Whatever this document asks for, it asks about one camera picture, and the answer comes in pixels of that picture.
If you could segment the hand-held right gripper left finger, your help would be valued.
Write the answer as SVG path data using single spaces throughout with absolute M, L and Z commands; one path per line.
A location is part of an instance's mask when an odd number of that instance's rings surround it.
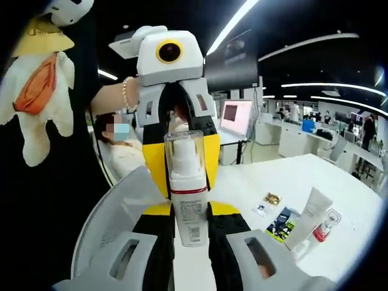
M 79 275 L 56 283 L 53 290 L 167 290 L 174 236 L 171 203 L 151 206 L 132 232 L 122 232 Z

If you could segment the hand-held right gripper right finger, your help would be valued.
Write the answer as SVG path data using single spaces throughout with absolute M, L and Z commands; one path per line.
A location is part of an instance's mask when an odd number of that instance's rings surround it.
M 333 281 L 302 271 L 282 244 L 252 230 L 234 206 L 208 202 L 207 221 L 217 290 L 333 290 Z

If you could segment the person's left hand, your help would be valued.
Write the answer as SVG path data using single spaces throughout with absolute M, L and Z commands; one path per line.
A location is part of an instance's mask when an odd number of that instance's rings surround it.
M 176 115 L 183 123 L 187 123 L 187 122 L 188 122 L 188 118 L 189 118 L 189 109 L 188 109 L 187 104 L 186 104 L 184 101 L 178 102 L 178 103 L 174 106 L 174 112 L 175 112 L 175 115 Z

